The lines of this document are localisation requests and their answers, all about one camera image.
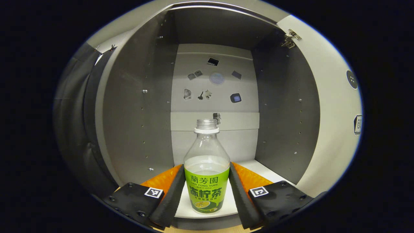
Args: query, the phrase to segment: door hinge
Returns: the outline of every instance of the door hinge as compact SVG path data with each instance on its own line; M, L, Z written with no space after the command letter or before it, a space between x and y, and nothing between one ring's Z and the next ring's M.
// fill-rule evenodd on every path
M300 37L298 34L296 34L292 29L289 29L289 34L285 34L285 40L282 42L282 47L288 47L289 49L293 48L294 46L296 46L296 44L292 41L293 38L297 39L297 40L301 40L302 37Z

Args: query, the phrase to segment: black background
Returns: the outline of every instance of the black background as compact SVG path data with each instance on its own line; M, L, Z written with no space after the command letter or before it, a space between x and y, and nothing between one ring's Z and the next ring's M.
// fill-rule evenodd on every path
M364 97L364 129L348 172L319 203L270 232L409 232L413 1L278 1L347 58ZM138 1L3 3L5 232L140 232L93 199L62 161L52 99L77 48Z

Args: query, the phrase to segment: plastic bottle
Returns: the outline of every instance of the plastic bottle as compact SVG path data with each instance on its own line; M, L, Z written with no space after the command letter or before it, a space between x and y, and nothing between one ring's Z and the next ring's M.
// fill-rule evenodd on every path
M184 157L185 179L191 206L201 214L212 214L223 206L230 158L217 139L215 119L197 120L197 138Z

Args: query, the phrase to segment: white shelf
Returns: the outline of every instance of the white shelf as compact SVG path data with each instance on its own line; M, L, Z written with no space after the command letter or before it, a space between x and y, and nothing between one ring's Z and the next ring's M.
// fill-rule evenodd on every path
M285 180L289 184L295 186L295 184L284 179L280 175L274 173L256 160L249 160L244 162L238 162L237 164L263 176L264 178L272 181L273 183ZM187 183L184 184L183 192L181 193L180 203L177 208L175 217L177 218L217 218L228 215L237 214L236 202L233 197L233 190L230 185L230 181L227 181L226 195L224 197L223 207L220 211L211 215L202 215L196 213L191 207L190 196L188 195Z

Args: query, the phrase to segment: green bottle label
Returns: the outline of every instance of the green bottle label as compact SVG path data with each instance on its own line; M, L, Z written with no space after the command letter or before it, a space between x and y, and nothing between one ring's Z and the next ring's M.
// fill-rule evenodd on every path
M223 206L230 167L216 175L197 175L184 168L191 206L198 212L210 214Z

